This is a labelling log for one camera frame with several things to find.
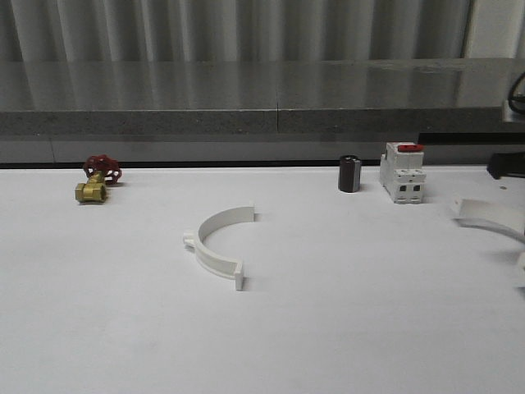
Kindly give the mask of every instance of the curved pipe clamp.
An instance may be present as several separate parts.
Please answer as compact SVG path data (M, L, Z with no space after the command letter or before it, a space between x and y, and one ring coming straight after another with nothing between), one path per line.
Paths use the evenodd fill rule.
M206 219L196 232L185 231L183 241L186 246L194 250L197 261L203 267L219 277L235 280L235 289L241 291L244 281L242 260L221 256L211 251L204 245L204 240L221 227L236 223L254 222L254 219L255 207L253 204L227 209Z
M459 218L486 220L525 236L525 211L478 199L460 199L456 204ZM519 255L518 266L525 270L525 252Z

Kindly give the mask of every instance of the red breaker switch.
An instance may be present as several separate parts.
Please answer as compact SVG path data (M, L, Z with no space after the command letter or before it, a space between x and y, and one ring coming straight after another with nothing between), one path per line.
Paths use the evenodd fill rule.
M423 148L424 148L424 146L421 145L421 144L400 144L400 145L397 145L397 151L398 152L405 152L405 153L422 152Z

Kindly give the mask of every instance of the black cylinder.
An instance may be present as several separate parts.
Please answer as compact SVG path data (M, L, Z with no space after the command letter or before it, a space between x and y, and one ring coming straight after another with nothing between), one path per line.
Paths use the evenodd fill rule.
M357 156L346 155L339 159L339 190L354 193L361 182L361 160Z

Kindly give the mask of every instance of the red valve handwheel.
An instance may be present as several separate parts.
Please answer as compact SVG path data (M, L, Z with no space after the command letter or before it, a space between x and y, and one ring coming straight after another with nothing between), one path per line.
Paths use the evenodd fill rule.
M84 172L88 177L95 172L102 171L105 173L106 183L113 185L122 175L122 170L118 166L118 161L109 158L105 154L100 156L91 156L84 163Z

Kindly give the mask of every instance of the white plastic part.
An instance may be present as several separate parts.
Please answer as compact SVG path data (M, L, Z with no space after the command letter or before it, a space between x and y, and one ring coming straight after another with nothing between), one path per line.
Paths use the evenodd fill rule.
M400 152L399 145L413 142L389 142L381 156L379 180L397 204L419 204L427 174L422 170L423 152Z
M235 289L243 290L244 267L240 259L221 256L204 245L204 240L215 230L231 224L253 222L255 220L255 207L253 204L227 209L206 219L197 232L185 231L183 241L186 246L193 248L195 257L209 272L235 280Z
M459 218L487 220L525 236L525 211L479 199L458 199L455 203ZM519 255L518 266L525 270L525 252Z

